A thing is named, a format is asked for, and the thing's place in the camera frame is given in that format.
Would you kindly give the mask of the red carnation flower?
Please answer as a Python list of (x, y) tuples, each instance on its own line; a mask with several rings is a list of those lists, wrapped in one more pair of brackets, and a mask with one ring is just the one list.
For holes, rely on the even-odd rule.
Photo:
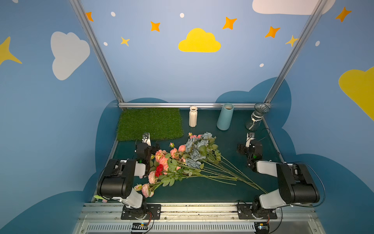
[(176, 165), (158, 165), (156, 170), (150, 172), (149, 177), (156, 179), (174, 178), (180, 179), (182, 177), (189, 176), (189, 173), (185, 173), (184, 170)]

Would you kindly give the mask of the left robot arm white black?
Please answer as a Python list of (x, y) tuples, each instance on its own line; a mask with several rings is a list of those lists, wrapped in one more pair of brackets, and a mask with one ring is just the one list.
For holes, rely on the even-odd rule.
[(159, 144), (150, 146), (147, 143), (139, 143), (136, 146), (135, 159), (109, 160), (97, 182), (97, 195), (104, 200), (121, 202), (128, 209), (145, 210), (145, 198), (134, 189), (133, 182), (136, 176), (148, 175), (151, 155), (159, 149)]

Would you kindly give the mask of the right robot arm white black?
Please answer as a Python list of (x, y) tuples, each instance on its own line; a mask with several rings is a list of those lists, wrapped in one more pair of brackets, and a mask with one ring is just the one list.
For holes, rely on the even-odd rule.
[(247, 157), (247, 164), (253, 172), (278, 180), (278, 189), (254, 199), (254, 211), (271, 211), (287, 205), (305, 206), (319, 202), (319, 190), (306, 164), (265, 161), (263, 146), (257, 140), (248, 139), (245, 144), (238, 144), (237, 152)]

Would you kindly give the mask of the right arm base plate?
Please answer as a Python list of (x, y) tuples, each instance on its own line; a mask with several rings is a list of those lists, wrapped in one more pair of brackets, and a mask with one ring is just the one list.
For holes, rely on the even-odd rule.
[(277, 219), (274, 209), (264, 209), (258, 204), (237, 203), (237, 213), (239, 219)]

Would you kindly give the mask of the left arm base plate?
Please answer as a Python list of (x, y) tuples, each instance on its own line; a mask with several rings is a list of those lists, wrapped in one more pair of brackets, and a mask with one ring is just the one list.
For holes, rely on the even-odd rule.
[(161, 208), (161, 204), (146, 204), (138, 209), (123, 206), (120, 218), (121, 220), (159, 220)]

